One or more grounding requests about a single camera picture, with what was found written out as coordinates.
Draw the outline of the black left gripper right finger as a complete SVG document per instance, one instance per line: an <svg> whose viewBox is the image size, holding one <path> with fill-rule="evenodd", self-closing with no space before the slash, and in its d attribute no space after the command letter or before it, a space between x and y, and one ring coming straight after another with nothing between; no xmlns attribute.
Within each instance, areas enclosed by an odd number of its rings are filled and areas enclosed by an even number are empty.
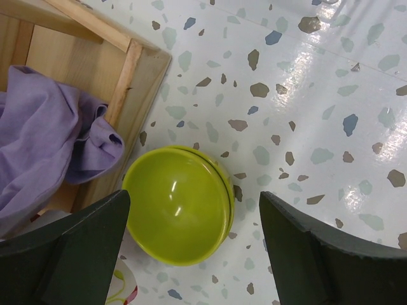
<svg viewBox="0 0 407 305"><path fill-rule="evenodd" d="M281 304L406 304L406 251L367 241L263 191L259 213Z"/></svg>

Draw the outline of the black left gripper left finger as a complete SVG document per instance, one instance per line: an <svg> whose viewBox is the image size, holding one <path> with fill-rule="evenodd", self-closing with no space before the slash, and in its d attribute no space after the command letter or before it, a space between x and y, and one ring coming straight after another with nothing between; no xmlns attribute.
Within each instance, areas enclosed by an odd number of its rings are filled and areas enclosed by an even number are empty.
<svg viewBox="0 0 407 305"><path fill-rule="evenodd" d="M1 242L1 304L104 304L129 210L116 191Z"/></svg>

